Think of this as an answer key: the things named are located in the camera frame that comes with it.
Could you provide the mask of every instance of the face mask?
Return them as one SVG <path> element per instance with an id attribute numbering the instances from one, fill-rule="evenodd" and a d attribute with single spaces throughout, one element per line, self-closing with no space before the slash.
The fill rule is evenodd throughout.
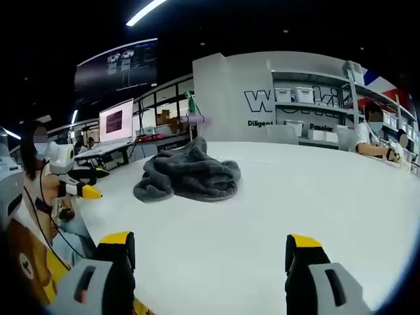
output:
<path id="1" fill-rule="evenodd" d="M 37 149 L 37 153 L 35 157 L 42 161 L 45 158 L 45 154 L 47 153 L 48 143 L 35 143 L 35 149 Z"/>
<path id="2" fill-rule="evenodd" d="M 369 123 L 369 125 L 370 125 L 371 129 L 377 133 L 382 129 L 383 123 L 378 123 L 378 122 L 371 121 Z"/>

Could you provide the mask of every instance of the hand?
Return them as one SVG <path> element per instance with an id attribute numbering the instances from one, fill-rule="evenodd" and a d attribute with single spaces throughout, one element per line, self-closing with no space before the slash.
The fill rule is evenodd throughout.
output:
<path id="1" fill-rule="evenodd" d="M 51 236 L 52 238 L 55 238 L 55 236 L 58 234 L 58 230 L 56 225 L 54 224 L 53 221 L 51 221 Z"/>
<path id="2" fill-rule="evenodd" d="M 73 209 L 65 208 L 65 209 L 61 210 L 59 218 L 60 218 L 60 220 L 63 220 L 63 221 L 67 222 L 67 221 L 72 220 L 74 218 L 74 216 L 75 216 L 75 213 L 74 213 Z"/>

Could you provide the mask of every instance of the wall display screen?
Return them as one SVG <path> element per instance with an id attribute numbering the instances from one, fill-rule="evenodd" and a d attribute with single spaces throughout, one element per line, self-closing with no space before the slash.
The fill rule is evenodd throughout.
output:
<path id="1" fill-rule="evenodd" d="M 157 43 L 157 39 L 132 43 L 82 62 L 74 80 L 76 103 L 92 104 L 116 91 L 154 85 Z"/>

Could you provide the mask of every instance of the black ceiling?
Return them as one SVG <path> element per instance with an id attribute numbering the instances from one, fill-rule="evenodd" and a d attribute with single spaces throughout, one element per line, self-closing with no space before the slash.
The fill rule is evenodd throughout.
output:
<path id="1" fill-rule="evenodd" d="M 306 51 L 351 59 L 417 92 L 418 17 L 403 1 L 167 0 L 127 27 L 128 19 L 148 2 L 11 4 L 8 14 L 3 13 L 10 24 L 3 27 L 8 30 L 3 46 L 7 72 L 0 125 L 18 133 L 19 121 L 46 114 L 52 116 L 51 127 L 69 123 L 76 65 L 152 37 L 159 39 L 159 84 L 191 73 L 194 59 L 212 53 Z M 98 112 L 90 110 L 82 117 Z"/>

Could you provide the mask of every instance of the ceiling light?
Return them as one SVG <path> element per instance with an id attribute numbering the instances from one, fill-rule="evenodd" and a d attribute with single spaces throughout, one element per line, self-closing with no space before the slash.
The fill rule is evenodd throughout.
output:
<path id="1" fill-rule="evenodd" d="M 144 18 L 147 14 L 149 14 L 152 10 L 156 9 L 162 3 L 166 2 L 166 0 L 153 0 L 151 3 L 146 5 L 143 9 L 137 12 L 130 21 L 127 22 L 127 26 L 134 26 L 138 21 Z"/>
<path id="2" fill-rule="evenodd" d="M 77 112 L 78 112 L 78 110 L 75 110 L 75 111 L 73 112 L 72 125 L 73 125 L 73 124 L 74 124 L 74 122 L 76 121 Z"/>
<path id="3" fill-rule="evenodd" d="M 20 137 L 19 137 L 17 134 L 15 134 L 15 133 L 13 133 L 13 132 L 11 132 L 11 131 L 7 130 L 7 129 L 5 129 L 5 131 L 6 131 L 6 134 L 8 134 L 9 136 L 11 136 L 11 137 L 13 137 L 13 138 L 16 138 L 16 139 L 20 140 Z"/>
<path id="4" fill-rule="evenodd" d="M 40 118 L 35 119 L 35 121 L 40 121 L 42 123 L 48 123 L 51 120 L 52 119 L 51 119 L 51 116 L 50 115 L 45 115 L 45 116 L 42 116 Z"/>

